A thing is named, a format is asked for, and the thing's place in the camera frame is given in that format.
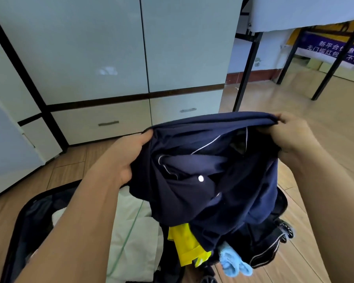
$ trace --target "red baseboard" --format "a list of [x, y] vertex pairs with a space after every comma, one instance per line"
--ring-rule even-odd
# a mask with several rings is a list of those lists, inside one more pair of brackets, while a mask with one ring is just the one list
[[[276, 78], [281, 69], [267, 69], [263, 71], [252, 71], [249, 76], [249, 81], [261, 81], [261, 80], [271, 80]], [[240, 83], [243, 77], [243, 72], [234, 72], [232, 74], [227, 74], [225, 84], [232, 85], [235, 83]]]

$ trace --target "light blue cloth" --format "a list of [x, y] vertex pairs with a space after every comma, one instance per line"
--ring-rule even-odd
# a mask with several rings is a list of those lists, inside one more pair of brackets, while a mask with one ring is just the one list
[[236, 277], [239, 272], [245, 276], [251, 276], [253, 274], [253, 268], [242, 261], [237, 252], [227, 243], [223, 242], [218, 247], [219, 261], [223, 267], [224, 274], [229, 277]]

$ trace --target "wardrobe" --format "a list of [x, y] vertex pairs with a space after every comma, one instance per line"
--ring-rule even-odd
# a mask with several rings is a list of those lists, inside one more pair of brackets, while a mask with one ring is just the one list
[[0, 0], [0, 107], [40, 157], [31, 169], [70, 145], [218, 113], [241, 4]]

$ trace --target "navy blue jacket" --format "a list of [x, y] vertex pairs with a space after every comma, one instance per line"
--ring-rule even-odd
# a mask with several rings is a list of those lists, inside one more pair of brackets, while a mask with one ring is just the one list
[[160, 223], [189, 223], [213, 250], [222, 235], [261, 223], [274, 208], [278, 147], [254, 126], [276, 123], [271, 114], [232, 112], [155, 125], [131, 164], [130, 193], [149, 201]]

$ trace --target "purple banner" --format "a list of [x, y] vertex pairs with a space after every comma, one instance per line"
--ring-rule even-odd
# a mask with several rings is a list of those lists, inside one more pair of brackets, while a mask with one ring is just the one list
[[[298, 47], [337, 58], [345, 43], [322, 37], [314, 33], [304, 33]], [[354, 45], [349, 49], [344, 61], [354, 65]]]

